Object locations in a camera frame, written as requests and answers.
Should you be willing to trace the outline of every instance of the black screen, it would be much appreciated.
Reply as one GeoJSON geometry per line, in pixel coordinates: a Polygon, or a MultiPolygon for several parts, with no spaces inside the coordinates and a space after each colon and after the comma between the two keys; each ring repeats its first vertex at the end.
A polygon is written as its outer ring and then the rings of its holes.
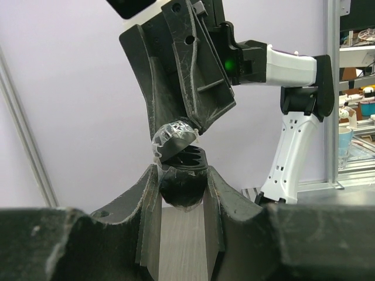
{"type": "Polygon", "coordinates": [[[107,0],[123,19],[130,19],[156,0],[107,0]]]}

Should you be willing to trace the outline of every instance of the wooden surface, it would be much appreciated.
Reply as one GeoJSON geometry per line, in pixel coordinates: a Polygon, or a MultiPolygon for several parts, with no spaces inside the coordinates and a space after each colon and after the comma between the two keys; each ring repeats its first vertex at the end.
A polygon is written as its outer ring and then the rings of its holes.
{"type": "Polygon", "coordinates": [[[207,281],[203,206],[163,208],[159,281],[207,281]]]}

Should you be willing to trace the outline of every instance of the blue cup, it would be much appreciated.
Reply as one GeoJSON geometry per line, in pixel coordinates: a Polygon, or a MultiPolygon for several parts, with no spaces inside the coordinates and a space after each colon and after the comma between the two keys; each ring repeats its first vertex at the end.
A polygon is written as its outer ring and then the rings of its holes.
{"type": "Polygon", "coordinates": [[[348,154],[353,135],[352,129],[339,127],[339,156],[345,157],[348,154]]]}

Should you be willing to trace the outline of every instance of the robotic arm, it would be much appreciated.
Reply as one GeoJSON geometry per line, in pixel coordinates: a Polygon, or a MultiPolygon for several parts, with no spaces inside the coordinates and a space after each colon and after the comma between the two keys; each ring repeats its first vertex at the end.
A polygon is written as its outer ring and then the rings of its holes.
{"type": "Polygon", "coordinates": [[[237,43],[221,0],[107,1],[126,20],[120,42],[145,97],[160,172],[191,160],[184,149],[235,106],[232,85],[279,86],[281,139],[256,203],[296,203],[312,135],[334,106],[329,56],[237,43]]]}

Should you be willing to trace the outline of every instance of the blue container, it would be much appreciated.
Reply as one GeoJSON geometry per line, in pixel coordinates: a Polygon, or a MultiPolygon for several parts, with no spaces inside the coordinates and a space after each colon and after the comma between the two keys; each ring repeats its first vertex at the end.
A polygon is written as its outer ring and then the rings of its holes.
{"type": "Polygon", "coordinates": [[[375,114],[375,101],[362,101],[361,111],[363,116],[370,116],[375,114]]]}

